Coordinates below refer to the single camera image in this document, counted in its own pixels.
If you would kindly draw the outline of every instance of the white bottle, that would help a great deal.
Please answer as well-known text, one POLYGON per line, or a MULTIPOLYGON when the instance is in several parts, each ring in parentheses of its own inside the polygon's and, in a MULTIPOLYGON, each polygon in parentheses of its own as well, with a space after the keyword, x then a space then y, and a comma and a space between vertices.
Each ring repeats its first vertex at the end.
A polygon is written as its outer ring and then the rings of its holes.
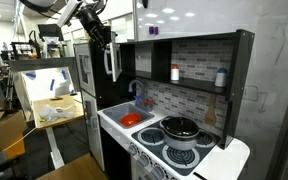
POLYGON ((215 86, 217 87, 225 87, 226 86, 226 75, 227 70, 225 68, 220 68, 217 70, 215 86))
POLYGON ((180 79, 180 69, 176 64, 174 64, 171 68, 171 80, 177 81, 179 79, 180 79))

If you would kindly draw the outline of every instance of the sink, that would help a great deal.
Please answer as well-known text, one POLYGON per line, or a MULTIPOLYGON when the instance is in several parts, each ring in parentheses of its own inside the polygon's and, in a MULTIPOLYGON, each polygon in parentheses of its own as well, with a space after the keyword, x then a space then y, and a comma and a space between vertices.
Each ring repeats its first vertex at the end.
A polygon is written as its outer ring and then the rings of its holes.
POLYGON ((145 112, 132 104, 122 104, 119 106, 111 107, 104 110, 103 113, 123 128, 131 128, 154 117, 153 114, 145 112), (122 119, 123 116, 127 115, 128 113, 138 113, 141 116, 142 119, 141 122, 127 127, 121 124, 120 120, 122 119))

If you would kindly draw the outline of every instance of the kitchen counter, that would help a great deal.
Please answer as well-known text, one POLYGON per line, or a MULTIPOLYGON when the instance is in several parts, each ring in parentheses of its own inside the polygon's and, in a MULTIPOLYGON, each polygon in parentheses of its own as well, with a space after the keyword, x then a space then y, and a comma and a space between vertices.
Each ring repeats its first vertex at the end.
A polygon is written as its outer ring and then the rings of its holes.
MULTIPOLYGON (((129 129, 124 129, 106 116, 103 113, 103 110, 98 111, 97 113, 101 117, 100 121, 102 128, 104 128, 125 150, 128 150, 130 147, 130 142, 134 143, 140 149, 146 149, 139 142, 135 141, 131 135, 167 116, 154 109, 150 112, 154 115, 154 118, 129 129)), ((150 157, 155 157, 150 151, 146 151, 145 153, 150 157)), ((183 180, 199 180, 200 178, 194 175, 194 172, 197 172, 208 180, 236 180, 249 155, 250 149, 248 146, 242 141, 234 139, 225 150, 215 146, 188 176, 181 176, 171 168, 168 168, 167 171, 176 176, 176 178, 183 180)), ((154 158, 154 160, 161 166, 168 166, 159 158, 154 158)))

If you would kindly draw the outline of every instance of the wooden cabinet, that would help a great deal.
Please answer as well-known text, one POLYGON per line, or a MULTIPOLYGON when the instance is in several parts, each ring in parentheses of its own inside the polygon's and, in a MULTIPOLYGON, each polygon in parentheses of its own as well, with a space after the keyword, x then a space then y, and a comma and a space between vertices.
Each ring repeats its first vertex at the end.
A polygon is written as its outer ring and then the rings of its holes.
POLYGON ((220 147, 224 149, 233 140, 235 135, 254 37, 255 34, 252 32, 237 30, 232 33, 122 43, 120 44, 120 49, 123 74, 224 96, 228 102, 227 116, 220 143, 220 147), (181 40, 196 42, 230 40, 232 42, 233 49, 229 64, 230 70, 225 88, 216 87, 213 81, 195 78, 181 77, 179 81, 170 80, 172 51, 176 50, 173 44, 181 40), (135 64, 138 58, 136 48, 143 44, 146 45, 146 52, 149 53, 151 58, 150 71, 136 70, 135 64))

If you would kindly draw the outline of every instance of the stove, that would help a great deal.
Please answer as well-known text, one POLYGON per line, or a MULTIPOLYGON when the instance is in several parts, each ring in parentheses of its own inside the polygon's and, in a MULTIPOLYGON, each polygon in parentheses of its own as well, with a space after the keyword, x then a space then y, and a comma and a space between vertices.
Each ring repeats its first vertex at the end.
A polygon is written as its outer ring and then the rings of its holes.
POLYGON ((196 137, 197 145, 191 150, 182 151, 169 147, 164 142, 164 136, 159 122, 132 134, 132 138, 182 176, 189 175, 220 140, 218 136, 200 129, 196 137))

